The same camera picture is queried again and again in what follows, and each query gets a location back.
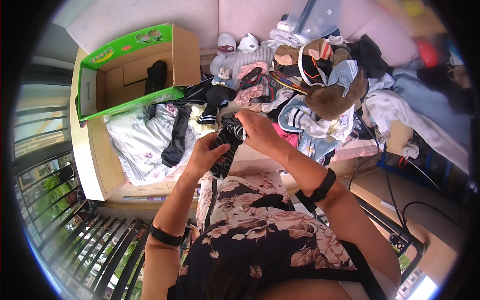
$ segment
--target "woman's arm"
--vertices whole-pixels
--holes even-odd
[[[215,139],[216,134],[210,133],[195,143],[187,167],[159,209],[153,226],[175,237],[183,235],[198,180],[230,148],[229,144],[224,144],[210,151],[209,146]],[[175,284],[179,269],[180,248],[149,235],[145,245],[142,299],[166,299],[167,290]]]
[[[241,110],[236,117],[248,135],[246,144],[279,162],[305,196],[311,196],[328,170],[280,138],[268,118],[247,110]],[[356,244],[371,266],[400,286],[401,273],[395,251],[340,181],[336,180],[316,205],[325,213],[330,228],[340,240]]]

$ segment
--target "white hat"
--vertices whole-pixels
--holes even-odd
[[[218,36],[218,40],[216,42],[217,50],[220,52],[230,53],[235,51],[237,47],[237,43],[233,36],[228,32],[222,32]]]
[[[258,40],[251,34],[247,33],[241,40],[238,49],[243,53],[254,52],[258,49]]]

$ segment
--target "white bedsheet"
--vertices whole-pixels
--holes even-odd
[[[108,120],[110,144],[133,185],[161,181],[192,154],[197,138],[189,126],[185,134],[185,153],[180,163],[173,168],[162,164],[161,155],[170,143],[175,115],[176,110],[158,104],[156,115],[150,121],[145,121],[146,107],[114,115]]]

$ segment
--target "wristband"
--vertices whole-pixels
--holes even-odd
[[[161,231],[158,228],[155,228],[153,224],[150,225],[150,234],[152,235],[152,237],[154,237],[155,239],[159,240],[162,243],[165,243],[170,246],[175,246],[175,247],[182,245],[183,240],[188,236],[189,232],[190,232],[190,228],[185,227],[185,232],[183,233],[183,236],[174,237],[164,231]]]
[[[327,176],[325,176],[324,181],[320,184],[320,186],[313,191],[313,194],[310,197],[305,196],[302,190],[298,190],[295,193],[295,196],[300,200],[300,202],[305,206],[305,208],[311,213],[313,212],[317,206],[315,202],[318,202],[324,199],[327,196],[328,191],[332,187],[336,180],[335,172],[332,169],[328,168]]]

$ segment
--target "woman's hair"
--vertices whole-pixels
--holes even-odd
[[[250,276],[247,257],[220,257],[205,285],[204,300],[252,300],[258,279]]]

